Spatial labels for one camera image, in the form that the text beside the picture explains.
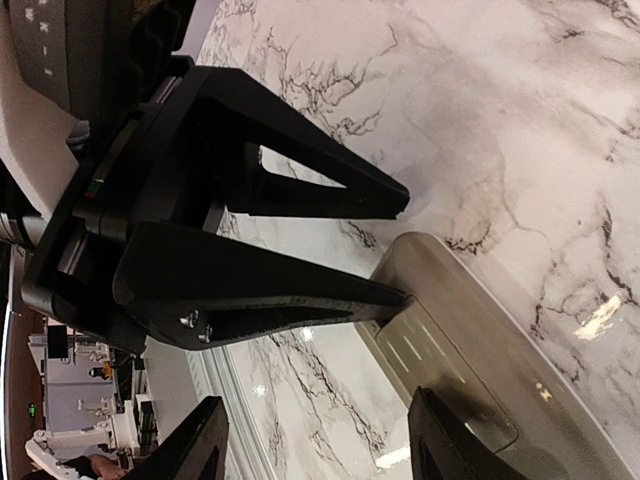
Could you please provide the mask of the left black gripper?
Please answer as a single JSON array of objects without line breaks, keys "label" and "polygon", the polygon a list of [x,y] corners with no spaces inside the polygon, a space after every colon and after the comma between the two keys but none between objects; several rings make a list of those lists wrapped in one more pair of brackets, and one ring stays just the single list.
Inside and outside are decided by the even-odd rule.
[{"label": "left black gripper", "polygon": [[90,138],[27,267],[26,305],[121,350],[147,333],[204,350],[399,313],[408,296],[393,287],[167,224],[202,228],[214,200],[191,110],[207,78],[173,57],[149,102]]}]

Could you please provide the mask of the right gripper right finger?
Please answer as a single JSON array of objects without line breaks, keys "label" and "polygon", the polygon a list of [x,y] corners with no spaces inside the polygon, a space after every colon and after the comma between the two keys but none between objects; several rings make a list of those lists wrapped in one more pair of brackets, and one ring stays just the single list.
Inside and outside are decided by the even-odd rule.
[{"label": "right gripper right finger", "polygon": [[503,479],[505,464],[430,389],[413,396],[408,425],[415,479]]}]

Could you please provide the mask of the grey battery compartment cover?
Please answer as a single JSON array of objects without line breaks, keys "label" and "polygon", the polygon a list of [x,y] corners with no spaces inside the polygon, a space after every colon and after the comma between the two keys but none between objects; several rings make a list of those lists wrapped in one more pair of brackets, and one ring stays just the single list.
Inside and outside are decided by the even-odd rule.
[{"label": "grey battery compartment cover", "polygon": [[374,346],[405,403],[417,388],[430,389],[492,452],[518,439],[490,389],[417,299],[375,334]]}]

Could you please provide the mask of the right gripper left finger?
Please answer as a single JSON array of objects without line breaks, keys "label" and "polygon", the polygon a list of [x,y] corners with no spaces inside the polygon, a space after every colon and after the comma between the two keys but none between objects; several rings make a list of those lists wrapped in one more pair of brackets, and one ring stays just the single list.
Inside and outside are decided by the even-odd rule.
[{"label": "right gripper left finger", "polygon": [[132,470],[132,480],[223,480],[228,435],[223,399],[207,396]]}]

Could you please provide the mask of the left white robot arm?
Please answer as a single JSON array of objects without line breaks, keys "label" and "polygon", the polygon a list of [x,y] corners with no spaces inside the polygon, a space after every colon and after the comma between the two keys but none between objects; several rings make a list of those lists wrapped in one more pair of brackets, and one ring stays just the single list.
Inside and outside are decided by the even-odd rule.
[{"label": "left white robot arm", "polygon": [[245,72],[180,54],[190,1],[1,5],[2,237],[23,301],[131,354],[387,320],[394,288],[221,237],[225,212],[393,219],[408,190]]}]

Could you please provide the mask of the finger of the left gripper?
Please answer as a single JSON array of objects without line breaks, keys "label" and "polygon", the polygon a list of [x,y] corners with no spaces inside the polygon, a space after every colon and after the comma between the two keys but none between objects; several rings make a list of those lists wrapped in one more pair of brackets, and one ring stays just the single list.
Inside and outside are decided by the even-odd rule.
[{"label": "finger of the left gripper", "polygon": [[[254,216],[394,219],[408,189],[339,144],[247,73],[193,67],[164,104],[205,145],[229,211]],[[334,181],[314,184],[266,170],[267,148]]]}]

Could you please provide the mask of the white remote control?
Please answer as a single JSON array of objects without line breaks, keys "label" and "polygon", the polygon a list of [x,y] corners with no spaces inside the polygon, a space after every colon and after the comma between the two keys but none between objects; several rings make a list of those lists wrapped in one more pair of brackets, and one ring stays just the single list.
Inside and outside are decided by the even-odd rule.
[{"label": "white remote control", "polygon": [[[503,479],[632,477],[560,371],[440,239],[400,235],[373,278],[404,291],[407,306],[415,298],[426,308],[511,419],[518,439],[497,453],[490,450],[505,464]],[[393,318],[360,323],[357,331],[398,394],[374,346],[375,334]],[[408,413],[412,399],[401,398]]]}]

